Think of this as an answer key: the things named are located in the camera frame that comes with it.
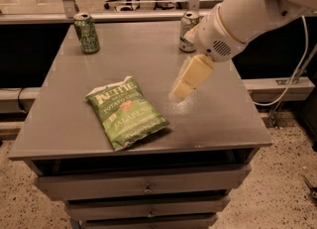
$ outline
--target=silver can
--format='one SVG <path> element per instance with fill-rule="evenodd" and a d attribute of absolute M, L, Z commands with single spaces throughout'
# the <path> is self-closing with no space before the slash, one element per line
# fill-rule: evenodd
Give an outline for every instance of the silver can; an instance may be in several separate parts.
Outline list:
<path fill-rule="evenodd" d="M 193 27 L 199 24 L 200 18 L 196 11 L 186 11 L 180 20 L 179 48 L 184 52 L 194 52 L 196 47 L 190 43 L 184 36 Z"/>
<path fill-rule="evenodd" d="M 89 13 L 76 14 L 73 25 L 84 53 L 92 54 L 100 50 L 95 22 Z"/>

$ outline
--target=drawer knob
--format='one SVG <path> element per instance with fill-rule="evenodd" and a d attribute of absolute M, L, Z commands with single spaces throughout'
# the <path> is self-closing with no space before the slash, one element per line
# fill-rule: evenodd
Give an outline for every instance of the drawer knob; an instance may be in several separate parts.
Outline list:
<path fill-rule="evenodd" d="M 149 214 L 148 214 L 148 218 L 154 218 L 155 215 L 150 211 Z"/>
<path fill-rule="evenodd" d="M 149 185 L 147 185 L 147 187 L 143 190 L 144 194 L 149 194 L 149 193 L 152 193 L 152 192 L 153 192 L 153 190 L 150 188 Z"/>

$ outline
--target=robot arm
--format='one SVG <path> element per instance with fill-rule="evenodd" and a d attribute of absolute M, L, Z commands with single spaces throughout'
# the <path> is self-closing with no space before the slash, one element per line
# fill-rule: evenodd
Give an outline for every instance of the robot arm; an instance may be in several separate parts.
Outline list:
<path fill-rule="evenodd" d="M 212 72 L 213 61 L 229 60 L 259 35 L 316 8 L 317 0 L 224 0 L 216 5 L 185 35 L 200 55 L 181 69 L 171 91 L 172 100 L 182 101 L 202 83 Z"/>

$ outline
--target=speckled floor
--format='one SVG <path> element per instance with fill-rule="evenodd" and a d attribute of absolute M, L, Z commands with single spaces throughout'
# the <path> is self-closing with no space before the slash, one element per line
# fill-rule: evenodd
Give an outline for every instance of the speckled floor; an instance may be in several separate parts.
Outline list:
<path fill-rule="evenodd" d="M 266 114 L 262 114 L 267 123 Z M 231 202 L 212 229 L 315 229 L 317 206 L 302 179 L 317 185 L 317 153 L 292 112 L 277 115 L 280 129 L 267 123 L 273 145 L 252 160 L 253 170 L 230 192 Z M 60 202 L 51 202 L 33 186 L 35 175 L 21 162 L 7 159 L 12 141 L 0 147 L 0 228 L 69 229 Z"/>

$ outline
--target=green chip bag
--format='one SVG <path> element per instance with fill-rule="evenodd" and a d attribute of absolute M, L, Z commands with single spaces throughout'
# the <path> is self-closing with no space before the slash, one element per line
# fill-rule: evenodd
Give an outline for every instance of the green chip bag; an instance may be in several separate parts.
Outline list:
<path fill-rule="evenodd" d="M 145 99 L 132 76 L 86 95 L 115 151 L 131 146 L 169 124 Z"/>

